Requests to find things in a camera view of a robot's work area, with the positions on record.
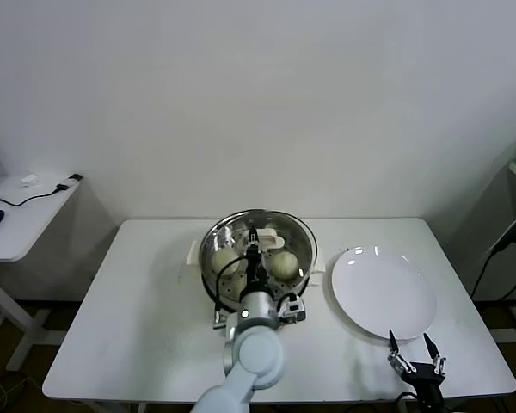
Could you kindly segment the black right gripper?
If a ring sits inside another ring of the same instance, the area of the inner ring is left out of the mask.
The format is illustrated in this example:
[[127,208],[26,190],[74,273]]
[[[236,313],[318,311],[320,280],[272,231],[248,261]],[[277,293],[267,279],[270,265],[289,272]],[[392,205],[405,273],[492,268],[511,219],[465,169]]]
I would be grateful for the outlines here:
[[402,375],[402,380],[414,388],[420,407],[442,407],[444,398],[440,385],[445,380],[443,374],[446,358],[440,355],[438,347],[427,333],[423,334],[423,338],[433,364],[407,361],[399,350],[392,330],[389,330],[388,362],[398,375]]

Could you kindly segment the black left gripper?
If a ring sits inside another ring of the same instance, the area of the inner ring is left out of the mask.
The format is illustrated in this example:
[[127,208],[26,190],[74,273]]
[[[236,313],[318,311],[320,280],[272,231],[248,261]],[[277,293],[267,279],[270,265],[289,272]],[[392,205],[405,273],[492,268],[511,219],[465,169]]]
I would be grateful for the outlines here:
[[267,271],[264,269],[261,260],[261,249],[258,245],[259,236],[257,230],[249,231],[250,245],[246,249],[245,256],[247,257],[246,267],[246,285],[243,289],[243,294],[264,292],[269,293],[267,285]]

